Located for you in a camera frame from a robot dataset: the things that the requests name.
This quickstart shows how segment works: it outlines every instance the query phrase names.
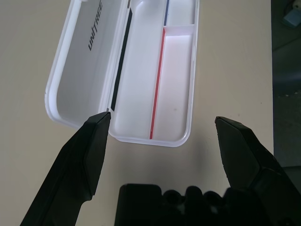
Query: plastic container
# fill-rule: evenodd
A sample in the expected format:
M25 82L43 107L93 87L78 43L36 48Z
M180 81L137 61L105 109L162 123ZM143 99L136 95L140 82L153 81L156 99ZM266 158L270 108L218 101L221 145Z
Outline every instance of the plastic container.
M109 133L176 147L189 137L198 0L72 0L45 92L49 117L79 128L110 111Z

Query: beige table surface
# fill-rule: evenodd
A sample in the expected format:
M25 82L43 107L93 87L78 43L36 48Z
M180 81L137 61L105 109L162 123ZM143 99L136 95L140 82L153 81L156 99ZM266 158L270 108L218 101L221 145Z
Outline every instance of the beige table surface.
M44 91L70 0L0 1L0 225L19 225L75 130L52 122ZM229 186L214 119L252 128L273 151L270 0L201 0L192 131L178 148L108 138L96 196L78 226L112 226L119 188Z

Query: blue stripe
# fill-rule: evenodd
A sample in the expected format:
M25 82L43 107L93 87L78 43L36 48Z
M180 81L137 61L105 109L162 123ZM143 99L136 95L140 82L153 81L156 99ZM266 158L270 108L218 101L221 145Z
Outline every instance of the blue stripe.
M165 19L164 19L164 26L166 26L166 23L167 23L168 7L169 7L169 0L167 0L167 5L166 5Z

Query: white tray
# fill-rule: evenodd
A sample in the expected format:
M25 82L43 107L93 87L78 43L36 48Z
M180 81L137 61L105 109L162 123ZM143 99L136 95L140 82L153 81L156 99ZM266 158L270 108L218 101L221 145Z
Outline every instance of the white tray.
M198 10L198 0L73 0L46 88L49 117L79 128L110 111L109 133L120 141L182 145L191 128Z

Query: red stripe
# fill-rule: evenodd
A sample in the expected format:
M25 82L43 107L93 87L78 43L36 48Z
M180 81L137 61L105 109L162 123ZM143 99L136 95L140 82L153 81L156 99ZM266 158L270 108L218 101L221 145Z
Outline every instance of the red stripe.
M150 127L150 139L152 139L153 133L154 133L155 116L156 116L156 108L157 108L157 100L158 100L158 90L159 90L159 82L160 82L160 75L161 75L163 50L164 50L164 41L165 41L165 29L163 28L162 42L161 42L161 52L160 52L160 60L159 60L159 67L158 67L158 74L157 74L157 83L156 83L156 91L155 91L155 100L154 100L154 107L152 109L152 119L151 119L151 127Z

